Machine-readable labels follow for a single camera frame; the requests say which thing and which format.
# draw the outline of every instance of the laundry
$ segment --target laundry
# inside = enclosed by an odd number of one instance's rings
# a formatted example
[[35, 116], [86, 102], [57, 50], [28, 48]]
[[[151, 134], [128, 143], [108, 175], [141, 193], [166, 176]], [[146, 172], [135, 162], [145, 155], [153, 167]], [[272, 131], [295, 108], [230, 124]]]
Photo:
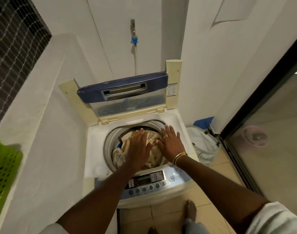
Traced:
[[[161, 139], [161, 134], [152, 130], [144, 130], [144, 131], [147, 132], [146, 144], [148, 144], [149, 142], [153, 142], [153, 147], [150, 151], [150, 156], [147, 162], [141, 168], [141, 170], [158, 167], [163, 161], [162, 154], [155, 142], [157, 139]], [[121, 141], [122, 141], [121, 148], [116, 148], [113, 150], [112, 161], [116, 168], [119, 168], [125, 162], [128, 148], [130, 145], [130, 139], [132, 138], [134, 133], [135, 131], [130, 131], [127, 134], [125, 134], [121, 138]]]

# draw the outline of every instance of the gold bracelet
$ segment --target gold bracelet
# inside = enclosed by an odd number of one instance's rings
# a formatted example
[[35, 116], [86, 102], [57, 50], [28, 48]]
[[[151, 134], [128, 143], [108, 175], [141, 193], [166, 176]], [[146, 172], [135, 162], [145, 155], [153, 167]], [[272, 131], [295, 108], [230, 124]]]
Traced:
[[186, 152], [179, 153], [179, 154], [174, 158], [172, 164], [175, 165], [175, 166], [177, 166], [177, 160], [178, 160], [178, 158], [181, 157], [181, 156], [186, 156], [186, 155], [187, 155]]

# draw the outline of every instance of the white laundry basket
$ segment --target white laundry basket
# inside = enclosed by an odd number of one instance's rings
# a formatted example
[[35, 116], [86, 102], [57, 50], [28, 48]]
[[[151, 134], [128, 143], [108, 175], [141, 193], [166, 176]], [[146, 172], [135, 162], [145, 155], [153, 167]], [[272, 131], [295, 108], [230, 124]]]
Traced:
[[215, 155], [221, 149], [221, 143], [197, 126], [187, 127], [186, 130], [193, 143], [199, 162], [206, 166], [211, 164]]

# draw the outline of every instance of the sticker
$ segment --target sticker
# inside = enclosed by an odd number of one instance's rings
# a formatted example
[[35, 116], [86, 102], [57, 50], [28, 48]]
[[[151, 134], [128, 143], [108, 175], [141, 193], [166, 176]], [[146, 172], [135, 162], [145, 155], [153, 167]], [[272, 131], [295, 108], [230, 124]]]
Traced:
[[169, 84], [167, 86], [167, 97], [169, 96], [176, 96], [178, 90], [178, 83], [175, 84]]

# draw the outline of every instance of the mesh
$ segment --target mesh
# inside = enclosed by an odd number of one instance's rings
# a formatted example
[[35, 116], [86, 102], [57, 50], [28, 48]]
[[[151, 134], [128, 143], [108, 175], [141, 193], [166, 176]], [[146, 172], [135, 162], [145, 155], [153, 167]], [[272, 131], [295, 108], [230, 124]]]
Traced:
[[30, 0], [0, 0], [0, 120], [50, 38]]

